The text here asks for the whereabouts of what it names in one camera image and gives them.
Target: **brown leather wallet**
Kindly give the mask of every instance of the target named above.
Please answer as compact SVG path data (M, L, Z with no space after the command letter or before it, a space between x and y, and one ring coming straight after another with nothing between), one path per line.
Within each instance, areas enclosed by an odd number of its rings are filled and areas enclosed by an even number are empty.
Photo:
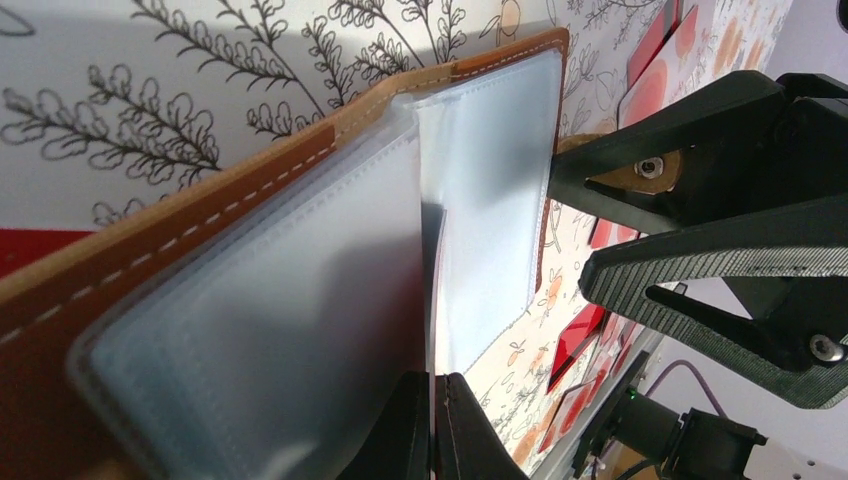
M461 82L551 49L562 53L564 71L567 45L568 32L554 29L484 55L387 78L291 138L0 280L0 477L135 475L64 373L68 349L86 327L349 144L396 95ZM555 145L553 153L568 145ZM647 187L633 169L603 181L662 191L670 186L667 179L676 178L673 170Z

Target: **patterned tablecloth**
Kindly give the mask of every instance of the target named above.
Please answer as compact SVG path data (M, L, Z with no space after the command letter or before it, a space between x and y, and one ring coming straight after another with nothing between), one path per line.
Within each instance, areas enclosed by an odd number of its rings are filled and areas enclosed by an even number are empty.
M561 132L614 129L658 0L0 1L0 227L97 229L195 184L388 75L571 30ZM718 0L691 92L765 65L791 0ZM593 219L555 204L534 303L465 372L528 472Z

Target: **screw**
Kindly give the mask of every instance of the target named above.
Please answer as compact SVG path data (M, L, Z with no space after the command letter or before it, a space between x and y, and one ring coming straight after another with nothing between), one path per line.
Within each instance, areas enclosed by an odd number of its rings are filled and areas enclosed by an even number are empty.
M845 358L845 350L842 345L820 334L810 337L810 351L814 357L822 362L838 362Z
M636 175L652 180L662 175L663 161L660 157L653 157L647 160L642 160L636 164Z

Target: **table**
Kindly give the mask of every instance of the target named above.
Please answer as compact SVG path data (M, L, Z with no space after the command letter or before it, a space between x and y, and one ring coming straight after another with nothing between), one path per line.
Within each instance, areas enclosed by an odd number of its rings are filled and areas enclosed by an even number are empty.
M0 227L105 227L317 121L388 75L552 26L571 30L561 133L609 132L626 62L663 3L4 1ZM684 92L731 70L761 69L791 0L716 3L712 35ZM688 11L693 2L684 4ZM593 221L552 206L536 299L463 372L527 473L544 460L538 446L551 409L581 380L591 354L545 393L556 338L585 305L577 278Z

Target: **black cable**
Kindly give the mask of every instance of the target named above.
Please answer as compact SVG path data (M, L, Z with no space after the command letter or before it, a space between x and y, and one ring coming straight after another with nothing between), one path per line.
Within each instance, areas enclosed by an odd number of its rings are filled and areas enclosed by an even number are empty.
M650 467L653 464L654 464L653 460L649 460L649 459L646 458L646 459L642 460L641 462L637 463L636 465L633 465L632 467L625 470L624 473L622 473L621 475L616 477L615 480L630 480L631 478L636 476L637 473L639 473L642 470Z

